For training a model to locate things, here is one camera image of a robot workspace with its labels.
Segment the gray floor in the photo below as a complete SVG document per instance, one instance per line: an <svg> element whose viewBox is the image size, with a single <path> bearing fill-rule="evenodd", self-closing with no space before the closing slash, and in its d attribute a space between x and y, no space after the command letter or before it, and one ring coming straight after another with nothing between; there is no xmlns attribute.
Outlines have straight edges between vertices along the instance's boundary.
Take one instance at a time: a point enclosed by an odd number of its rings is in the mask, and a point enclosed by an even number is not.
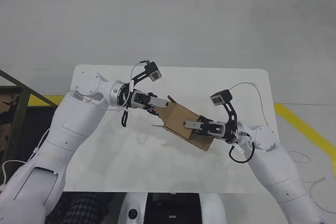
<svg viewBox="0 0 336 224"><path fill-rule="evenodd" d="M336 146L336 0L0 0L0 68L42 94L66 93L78 64L146 58L160 66L265 69L274 102ZM328 177L314 197L336 211L330 160L277 120L286 149L312 158L298 165L302 178ZM280 216L249 203L229 213L234 200L223 197L232 223ZM326 215L336 223L336 215Z"/></svg>

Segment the yellow tape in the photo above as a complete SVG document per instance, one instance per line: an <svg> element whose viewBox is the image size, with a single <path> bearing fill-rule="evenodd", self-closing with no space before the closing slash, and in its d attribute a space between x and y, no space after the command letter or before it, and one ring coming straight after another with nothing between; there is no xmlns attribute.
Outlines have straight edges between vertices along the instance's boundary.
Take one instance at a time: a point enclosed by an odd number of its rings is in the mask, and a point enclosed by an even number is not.
<svg viewBox="0 0 336 224"><path fill-rule="evenodd" d="M312 141L317 147L324 151L331 160L332 169L336 180L336 147L321 136L317 131L313 130L308 124L296 116L282 104L274 104L275 112L294 126L307 139Z"/></svg>
<svg viewBox="0 0 336 224"><path fill-rule="evenodd" d="M63 100L63 96L45 95L45 97L57 105L59 105ZM37 98L36 96L31 95L29 99L29 106L49 106L49 105L40 100L39 98Z"/></svg>

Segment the person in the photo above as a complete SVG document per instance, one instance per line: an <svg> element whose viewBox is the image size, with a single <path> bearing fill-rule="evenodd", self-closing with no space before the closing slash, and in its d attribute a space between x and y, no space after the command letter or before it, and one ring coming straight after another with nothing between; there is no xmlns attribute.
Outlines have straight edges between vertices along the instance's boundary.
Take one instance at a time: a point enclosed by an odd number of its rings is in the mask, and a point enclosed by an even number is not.
<svg viewBox="0 0 336 224"><path fill-rule="evenodd" d="M63 192L45 224L100 224L114 193Z"/></svg>

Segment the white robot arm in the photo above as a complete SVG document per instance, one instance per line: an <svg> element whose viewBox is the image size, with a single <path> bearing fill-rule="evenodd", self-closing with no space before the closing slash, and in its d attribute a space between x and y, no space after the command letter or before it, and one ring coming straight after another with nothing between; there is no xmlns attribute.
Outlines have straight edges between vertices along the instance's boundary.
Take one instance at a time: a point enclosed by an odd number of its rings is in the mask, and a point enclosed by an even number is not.
<svg viewBox="0 0 336 224"><path fill-rule="evenodd" d="M232 95L223 90L211 96L214 105L223 105L228 122L214 122L203 116L184 125L198 135L212 136L233 144L229 156L238 163L248 163L259 182L271 193L289 224L326 224L322 213L302 186L297 168L268 126L249 128L237 121L230 104ZM234 148L244 152L245 161L231 156Z"/></svg>
<svg viewBox="0 0 336 224"><path fill-rule="evenodd" d="M154 62L144 62L147 63L145 71L132 79L132 86L145 77L153 81L161 77ZM39 151L1 186L0 224L45 222L45 216L53 210L63 192L72 156L95 131L107 108L126 106L154 114L154 106L166 107L166 100L129 85L107 81L97 73L82 76L76 89L67 93L57 108Z"/></svg>

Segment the white tabletop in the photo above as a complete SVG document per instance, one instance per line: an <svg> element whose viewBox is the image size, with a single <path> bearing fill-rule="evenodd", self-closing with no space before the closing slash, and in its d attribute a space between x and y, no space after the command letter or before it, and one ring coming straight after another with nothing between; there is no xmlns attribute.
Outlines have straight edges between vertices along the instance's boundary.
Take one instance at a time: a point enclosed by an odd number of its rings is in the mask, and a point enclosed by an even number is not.
<svg viewBox="0 0 336 224"><path fill-rule="evenodd" d="M79 65L77 79L95 71L108 80L128 81L131 66ZM136 89L160 98L172 96L190 110L215 121L226 121L223 106L210 96L240 82L254 82L262 95L265 116L277 133L269 77L260 69L159 67L162 79L149 78ZM134 74L143 71L138 67ZM238 120L264 125L259 95L250 85L231 90ZM127 127L120 124L122 111L108 111L88 140L80 146L67 169L65 191L91 192L199 192L266 193L247 164L228 157L230 146L214 140L204 152L159 127L162 121L144 110L130 109ZM242 154L233 156L243 160Z"/></svg>

